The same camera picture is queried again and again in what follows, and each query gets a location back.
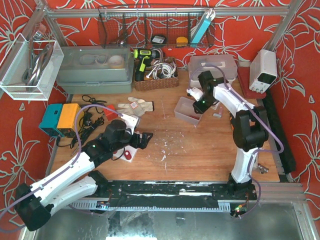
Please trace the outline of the red spring front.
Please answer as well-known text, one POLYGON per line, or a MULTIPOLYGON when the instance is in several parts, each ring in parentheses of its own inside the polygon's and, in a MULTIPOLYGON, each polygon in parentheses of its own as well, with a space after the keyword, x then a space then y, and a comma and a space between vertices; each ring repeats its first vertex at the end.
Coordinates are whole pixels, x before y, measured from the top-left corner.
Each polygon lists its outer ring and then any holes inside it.
POLYGON ((132 159, 132 155, 128 150, 124 152, 124 156, 125 156, 125 159, 128 161, 132 159))

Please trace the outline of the beige work glove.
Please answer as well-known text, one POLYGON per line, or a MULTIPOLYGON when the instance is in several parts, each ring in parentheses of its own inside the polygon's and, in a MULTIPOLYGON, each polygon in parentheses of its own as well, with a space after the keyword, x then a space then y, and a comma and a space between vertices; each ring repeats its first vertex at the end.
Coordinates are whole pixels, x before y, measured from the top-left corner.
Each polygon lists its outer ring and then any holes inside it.
POLYGON ((146 112, 153 112, 155 110, 153 101, 145 101, 144 99, 128 97, 129 103, 119 103, 117 105, 117 112, 130 116, 141 117, 146 112))

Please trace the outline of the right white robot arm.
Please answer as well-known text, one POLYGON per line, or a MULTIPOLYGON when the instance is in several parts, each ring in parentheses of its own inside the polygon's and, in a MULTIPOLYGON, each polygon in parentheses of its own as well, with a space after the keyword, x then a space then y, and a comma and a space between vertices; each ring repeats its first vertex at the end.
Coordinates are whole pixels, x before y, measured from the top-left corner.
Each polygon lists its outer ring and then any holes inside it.
POLYGON ((192 104, 194 112, 204 114, 214 103, 220 102, 231 114, 232 137, 237 153, 228 177, 227 191, 230 196, 238 197, 251 189, 258 150, 269 138, 267 111, 246 101, 224 78, 214 78, 209 70, 201 72, 198 81, 201 90, 192 88, 187 91, 195 99, 192 104))

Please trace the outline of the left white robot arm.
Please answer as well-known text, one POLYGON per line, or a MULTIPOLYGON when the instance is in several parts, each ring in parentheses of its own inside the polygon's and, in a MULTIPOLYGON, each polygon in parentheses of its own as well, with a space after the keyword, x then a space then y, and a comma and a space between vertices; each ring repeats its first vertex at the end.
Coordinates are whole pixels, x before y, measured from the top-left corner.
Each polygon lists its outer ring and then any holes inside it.
POLYGON ((127 146, 145 149, 153 133, 136 133, 122 120, 113 120, 101 137, 88 141, 82 150, 52 174, 32 185, 21 184, 15 192, 14 209, 29 231, 45 225, 60 209, 86 196, 104 194, 108 181, 96 168, 113 159, 127 146))

